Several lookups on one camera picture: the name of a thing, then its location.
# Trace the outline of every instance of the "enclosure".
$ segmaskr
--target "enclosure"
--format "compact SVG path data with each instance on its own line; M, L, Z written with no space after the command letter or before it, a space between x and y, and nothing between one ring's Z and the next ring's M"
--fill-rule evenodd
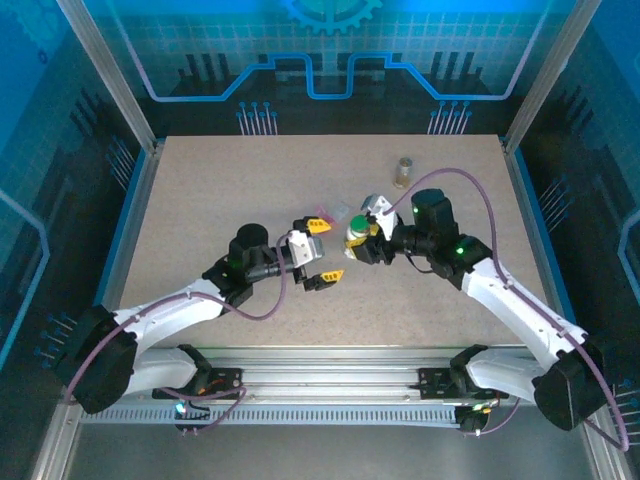
M0 0L2 471L636 478L639 24L631 0ZM395 201L401 157L414 180L476 175L501 261L616 343L627 453L589 428L555 429L532 405L481 439L407 426L442 406L410 388L417 369L476 343L526 351L446 282L348 263L341 219L323 237L338 285L291 283L267 322L226 315L161 345L243 369L250 396L228 425L184 439L153 417L173 405L146 394L116 404L119 417L62 402L55 319L182 288L243 223L275 240L296 218L355 215L373 192ZM436 183L461 228L488 241L480 197L463 180ZM270 282L248 311L273 304ZM594 421L620 433L606 406Z

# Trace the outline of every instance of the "yellow object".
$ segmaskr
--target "yellow object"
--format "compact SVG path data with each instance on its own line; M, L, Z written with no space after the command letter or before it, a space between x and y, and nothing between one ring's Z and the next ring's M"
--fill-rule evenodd
M344 242L344 244L347 248L353 248L362 245L364 242L366 242L366 240L367 237L360 237L354 240L347 240L346 242Z
M307 228L311 232L311 235L317 235L318 233L324 233L331 230L331 225L322 218L312 218L307 221Z
M332 272L321 273L320 276L325 282L338 283L344 274L344 270L333 270Z

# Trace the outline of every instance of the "small bottle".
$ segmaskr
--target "small bottle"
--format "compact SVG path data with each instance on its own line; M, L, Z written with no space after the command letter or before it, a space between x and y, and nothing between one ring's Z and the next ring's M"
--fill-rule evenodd
M352 240L366 237L367 235L369 235L370 228L371 226L367 221L367 217L365 217L364 215L356 215L351 220L351 223L349 224L349 228L347 229L345 244L348 244ZM349 258L352 258L352 259L355 258L355 256L353 255L353 252L351 251L351 248L349 247L345 248L344 254Z
M402 157L396 167L396 177L393 184L398 188L409 188L411 183L411 167L413 161L409 157Z

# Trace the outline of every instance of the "clear plastic item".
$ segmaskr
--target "clear plastic item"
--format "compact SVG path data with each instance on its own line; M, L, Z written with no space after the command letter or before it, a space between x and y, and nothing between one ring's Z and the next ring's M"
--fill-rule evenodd
M316 215L320 218L326 220L329 225L332 227L336 227L339 225L349 213L353 210L353 207L346 204L345 202L337 202L336 204L331 205L318 205L316 207Z
M393 179L393 184L397 188L409 188L411 185L411 169L413 167L413 161L409 157L402 157L396 167L396 176Z

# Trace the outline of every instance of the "gear graphic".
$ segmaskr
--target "gear graphic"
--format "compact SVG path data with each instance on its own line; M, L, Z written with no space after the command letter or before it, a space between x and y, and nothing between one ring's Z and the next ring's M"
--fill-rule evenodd
M59 31L60 20L54 0L0 0L0 12L13 13L25 35L46 51Z
M301 27L311 27L314 34L337 30L347 33L348 27L358 28L363 19L373 18L372 10L382 7L381 0L282 0L289 17Z

